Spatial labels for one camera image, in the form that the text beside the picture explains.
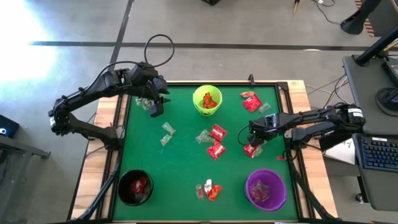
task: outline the concrete floor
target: concrete floor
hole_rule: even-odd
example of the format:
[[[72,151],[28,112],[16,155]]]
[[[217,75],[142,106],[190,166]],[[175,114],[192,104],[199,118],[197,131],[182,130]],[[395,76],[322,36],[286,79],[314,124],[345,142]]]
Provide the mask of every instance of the concrete floor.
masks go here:
[[[55,136],[47,112],[56,98],[88,85],[111,60],[113,47],[45,47],[29,41],[115,42],[127,0],[26,0],[6,3],[0,21],[12,36],[5,43],[0,75],[0,113],[21,124],[17,139],[46,151],[47,161],[33,159],[27,182],[19,189],[9,219],[28,223],[65,221],[87,141],[81,136]],[[354,1],[336,0],[325,8],[340,22],[356,10]],[[221,0],[210,7],[200,0],[135,0],[124,42],[146,42],[165,33],[176,43],[369,46],[377,40],[364,31],[348,35],[329,24],[311,1],[292,15],[293,1]],[[167,58],[169,49],[151,49],[151,62]],[[168,80],[300,79],[321,86],[343,74],[341,58],[360,52],[304,50],[177,49],[159,72]],[[143,60],[142,48],[121,48],[118,60]],[[332,86],[325,88],[331,91]],[[348,86],[340,95],[353,102]],[[309,96],[321,107],[328,95]],[[75,114],[88,120],[96,103]],[[344,220],[393,222],[398,213],[360,205],[354,177],[330,176],[338,214]]]

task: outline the keyboard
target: keyboard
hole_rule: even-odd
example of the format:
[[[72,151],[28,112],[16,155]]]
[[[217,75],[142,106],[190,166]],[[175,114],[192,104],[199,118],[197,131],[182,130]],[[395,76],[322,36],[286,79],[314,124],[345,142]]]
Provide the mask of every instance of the keyboard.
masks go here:
[[[398,172],[398,138],[354,134],[353,140],[363,168]]]

